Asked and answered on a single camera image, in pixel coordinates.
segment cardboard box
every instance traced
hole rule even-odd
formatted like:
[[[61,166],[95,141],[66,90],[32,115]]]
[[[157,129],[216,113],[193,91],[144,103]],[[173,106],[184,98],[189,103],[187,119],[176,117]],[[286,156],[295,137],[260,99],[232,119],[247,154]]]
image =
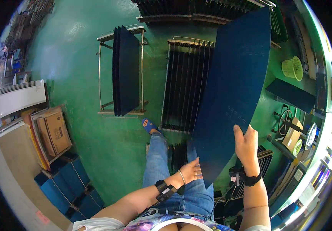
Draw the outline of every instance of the cardboard box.
[[[297,117],[293,117],[292,123],[303,129],[303,126],[301,122],[299,122]],[[290,127],[283,139],[283,145],[285,145],[290,151],[293,151],[294,146],[296,145],[300,135],[301,132],[298,132]]]
[[[46,152],[56,156],[72,146],[61,108],[55,108],[36,119]]]

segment jeans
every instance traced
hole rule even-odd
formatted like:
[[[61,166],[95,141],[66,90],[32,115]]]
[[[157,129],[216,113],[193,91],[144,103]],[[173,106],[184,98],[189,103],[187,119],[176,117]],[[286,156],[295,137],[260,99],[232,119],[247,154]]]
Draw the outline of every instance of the jeans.
[[[168,169],[168,145],[163,135],[153,133],[147,155],[143,177],[143,187],[154,185],[170,176]],[[191,142],[187,145],[188,163],[197,158],[196,149]],[[184,195],[174,193],[167,201],[159,204],[159,210],[184,211],[204,215],[210,219],[214,207],[213,185],[205,189],[203,179],[194,180],[185,186]]]

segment wall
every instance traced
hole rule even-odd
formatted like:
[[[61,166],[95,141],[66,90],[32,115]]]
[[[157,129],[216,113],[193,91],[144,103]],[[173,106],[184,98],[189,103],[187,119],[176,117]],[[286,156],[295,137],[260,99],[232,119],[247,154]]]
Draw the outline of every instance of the wall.
[[[40,190],[34,177],[40,166],[34,157],[28,125],[0,138],[0,188],[27,230],[68,230],[72,224]],[[36,212],[50,221],[46,224]]]

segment person's arm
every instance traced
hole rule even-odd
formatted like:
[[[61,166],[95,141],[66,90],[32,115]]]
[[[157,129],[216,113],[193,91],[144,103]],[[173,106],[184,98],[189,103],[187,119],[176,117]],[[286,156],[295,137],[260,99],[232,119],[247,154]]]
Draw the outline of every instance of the person's arm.
[[[248,177],[257,177],[260,173],[258,164],[258,132],[249,125],[243,135],[238,125],[234,126],[235,152],[243,164]],[[255,225],[264,225],[270,228],[270,216],[266,187],[263,179],[254,186],[244,186],[244,214],[240,231]]]
[[[185,183],[192,182],[196,179],[202,178],[201,167],[199,166],[199,157],[184,165],[180,171],[183,174]],[[179,189],[184,185],[183,178],[179,172],[164,179],[167,185],[173,185],[176,189]],[[152,206],[157,202],[156,196],[160,193],[157,187],[152,185],[146,188],[136,190],[122,197],[115,204],[108,206],[91,218],[108,217],[114,218],[127,225],[130,221],[136,218],[136,216],[143,212],[146,208]]]

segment bracelet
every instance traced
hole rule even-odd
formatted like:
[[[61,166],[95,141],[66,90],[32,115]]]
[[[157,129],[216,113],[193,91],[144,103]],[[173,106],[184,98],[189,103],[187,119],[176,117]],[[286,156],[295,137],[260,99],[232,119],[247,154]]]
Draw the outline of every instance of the bracelet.
[[[182,172],[181,172],[180,170],[178,170],[178,172],[180,173],[180,175],[181,175],[182,178],[183,178],[184,185],[186,185]]]

